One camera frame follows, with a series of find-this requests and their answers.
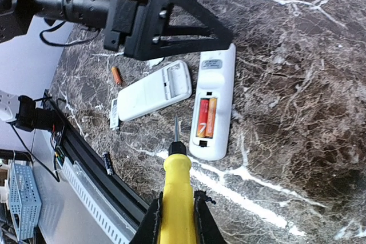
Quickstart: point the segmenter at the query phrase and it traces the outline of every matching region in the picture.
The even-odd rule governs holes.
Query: white wall
[[[68,23],[45,36],[51,41],[65,43],[72,27],[73,24]],[[39,33],[48,28],[42,18],[34,17],[27,35],[0,44],[0,90],[36,99],[50,87],[63,48],[47,46],[40,40]],[[18,132],[31,148],[34,131]],[[2,121],[0,148],[24,150],[11,127]]]

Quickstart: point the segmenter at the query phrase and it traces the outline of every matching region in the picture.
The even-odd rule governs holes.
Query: screwdriver
[[[185,145],[180,141],[178,116],[175,118],[174,141],[164,161],[165,185],[162,196],[162,223],[159,244],[196,244],[194,193],[190,185],[192,166]]]

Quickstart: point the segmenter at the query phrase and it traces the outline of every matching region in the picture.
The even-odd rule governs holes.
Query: gray label
[[[202,63],[202,70],[209,70],[209,69],[220,69],[222,68],[222,61],[220,59],[211,59],[205,60]]]

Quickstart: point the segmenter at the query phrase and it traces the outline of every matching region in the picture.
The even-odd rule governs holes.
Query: slot
[[[207,141],[200,140],[200,147],[207,147]]]

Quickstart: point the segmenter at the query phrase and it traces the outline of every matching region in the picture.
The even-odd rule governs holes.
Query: brown marble surface
[[[192,184],[228,243],[366,243],[366,0],[198,0],[235,33],[236,79],[226,157],[192,157]],[[85,34],[76,28],[70,39]],[[51,92],[121,178],[150,202],[174,116],[188,144],[194,96],[109,129],[120,88],[184,60],[196,86],[199,54],[157,66],[102,48],[102,36],[63,52]]]

